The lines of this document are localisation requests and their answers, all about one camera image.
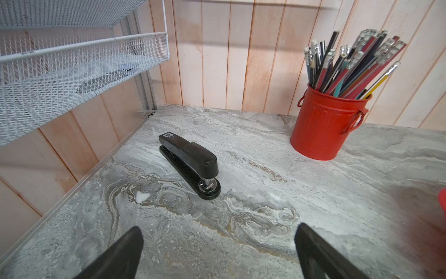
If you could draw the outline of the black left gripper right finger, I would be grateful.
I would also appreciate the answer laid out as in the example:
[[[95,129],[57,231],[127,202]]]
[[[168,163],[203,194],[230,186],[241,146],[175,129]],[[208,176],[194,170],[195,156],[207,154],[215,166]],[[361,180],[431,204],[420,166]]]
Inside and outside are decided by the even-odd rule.
[[[297,228],[295,246],[305,279],[368,278],[305,223]]]

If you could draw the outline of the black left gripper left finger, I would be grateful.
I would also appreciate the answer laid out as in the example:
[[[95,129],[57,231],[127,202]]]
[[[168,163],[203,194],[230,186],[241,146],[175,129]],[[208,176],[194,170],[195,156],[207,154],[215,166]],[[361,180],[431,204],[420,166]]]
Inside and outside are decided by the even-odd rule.
[[[141,229],[128,230],[76,276],[77,279],[134,279],[144,247]]]

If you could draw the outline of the red flower-shaped fruit bowl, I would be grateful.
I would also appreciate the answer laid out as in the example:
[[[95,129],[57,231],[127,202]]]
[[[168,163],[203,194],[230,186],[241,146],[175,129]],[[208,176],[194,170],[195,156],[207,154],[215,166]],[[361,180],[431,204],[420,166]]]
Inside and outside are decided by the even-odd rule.
[[[442,208],[442,210],[444,211],[444,213],[446,213],[446,189],[442,189],[439,192],[439,203],[440,206]]]

